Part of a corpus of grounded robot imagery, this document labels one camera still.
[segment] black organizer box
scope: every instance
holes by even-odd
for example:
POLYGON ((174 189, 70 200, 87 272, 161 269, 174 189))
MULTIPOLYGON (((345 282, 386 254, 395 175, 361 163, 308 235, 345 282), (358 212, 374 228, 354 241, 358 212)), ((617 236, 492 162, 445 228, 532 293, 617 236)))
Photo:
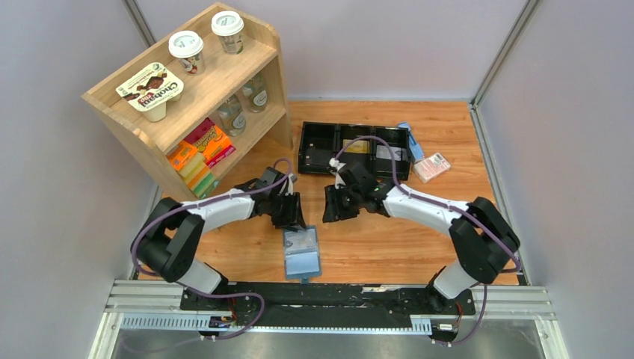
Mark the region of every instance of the black organizer box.
MULTIPOLYGON (((396 177, 405 181, 410 176, 409 130, 397 127, 351 125, 347 123, 304 122, 298 152, 298 173, 330 174, 328 161, 344 146, 344 140, 353 140, 363 135, 383 138, 390 146, 404 148, 396 161, 396 177)), ((363 163, 368 172, 377 178, 392 178, 392 164, 389 159, 377 158, 377 147, 381 143, 369 141, 368 153, 342 153, 343 163, 363 163)))

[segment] white wall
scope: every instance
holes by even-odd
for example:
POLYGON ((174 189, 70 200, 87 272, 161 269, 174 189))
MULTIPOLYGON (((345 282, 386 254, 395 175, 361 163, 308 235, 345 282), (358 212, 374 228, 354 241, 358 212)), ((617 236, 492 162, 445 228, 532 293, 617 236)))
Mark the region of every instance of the white wall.
POLYGON ((119 1, 0 5, 2 358, 85 358, 151 181, 79 96, 144 50, 119 1))
MULTIPOLYGON (((223 2, 280 33, 290 97, 464 99, 525 0, 223 2)), ((138 0, 157 39, 211 3, 138 0)))
POLYGON ((634 350, 632 13, 543 1, 481 107, 523 259, 575 359, 634 350))

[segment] wooden shelf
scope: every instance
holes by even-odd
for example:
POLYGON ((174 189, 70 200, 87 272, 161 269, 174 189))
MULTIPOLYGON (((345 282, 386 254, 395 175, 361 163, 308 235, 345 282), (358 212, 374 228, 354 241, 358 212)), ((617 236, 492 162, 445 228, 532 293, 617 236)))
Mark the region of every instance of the wooden shelf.
POLYGON ((247 128, 240 136, 231 137, 236 151, 212 168, 212 173, 222 179, 246 155, 257 141, 284 115, 286 109, 281 105, 270 104, 260 113, 244 112, 247 116, 247 128))
POLYGON ((258 114, 245 110, 247 128, 240 136, 232 138, 236 151, 214 166, 212 173, 217 178, 224 177, 265 135, 292 148, 282 49, 280 37, 272 26, 221 3, 213 4, 172 34, 152 45, 81 97, 165 194, 177 200, 196 200, 196 196, 165 158, 165 153, 229 96, 238 93, 240 87, 257 73, 262 74, 266 83, 267 108, 258 114), (212 17, 223 10, 235 11, 244 20, 244 49, 240 54, 224 53, 218 37, 211 31, 212 17), (196 32, 205 43, 203 54, 206 69, 198 76, 186 74, 168 49, 167 42, 172 34, 184 30, 196 32), (166 65, 184 84, 181 98, 168 102, 167 116, 155 123, 149 122, 116 92, 118 86, 152 62, 166 65))
POLYGON ((174 148, 277 54, 276 49, 249 37, 244 38, 244 50, 237 55, 224 53, 218 36, 213 33, 203 41, 207 66, 204 73, 187 75, 177 60, 166 65, 185 85, 181 99, 167 103, 167 116, 163 120, 149 122, 124 99, 112 105, 112 109, 150 136, 163 153, 174 148))

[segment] glass bottle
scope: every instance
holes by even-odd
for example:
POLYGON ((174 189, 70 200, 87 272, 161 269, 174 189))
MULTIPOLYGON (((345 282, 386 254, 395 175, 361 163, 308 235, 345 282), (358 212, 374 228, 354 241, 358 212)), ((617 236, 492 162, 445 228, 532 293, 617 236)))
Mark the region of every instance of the glass bottle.
POLYGON ((222 120, 222 125, 229 136, 237 136, 247 128, 247 118, 242 112, 242 105, 236 95, 231 95, 220 107, 218 116, 222 120))
POLYGON ((248 108, 251 112, 262 112, 266 108, 266 86, 262 73, 257 73, 244 86, 242 93, 248 102, 248 108))

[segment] yogurt cup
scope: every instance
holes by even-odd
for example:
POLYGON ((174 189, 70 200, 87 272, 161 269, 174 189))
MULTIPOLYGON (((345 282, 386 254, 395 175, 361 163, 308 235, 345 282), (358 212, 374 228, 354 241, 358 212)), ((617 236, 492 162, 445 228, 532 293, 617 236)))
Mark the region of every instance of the yogurt cup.
POLYGON ((117 93, 150 122, 167 114, 167 101, 180 98, 183 83, 163 64, 151 63, 117 87, 117 93))
POLYGON ((170 37, 169 50, 189 75, 200 75, 205 71, 203 39, 193 31, 179 31, 170 37))
POLYGON ((235 11, 221 11, 212 18, 212 31, 218 35, 227 54, 242 52, 242 29, 244 20, 235 11))

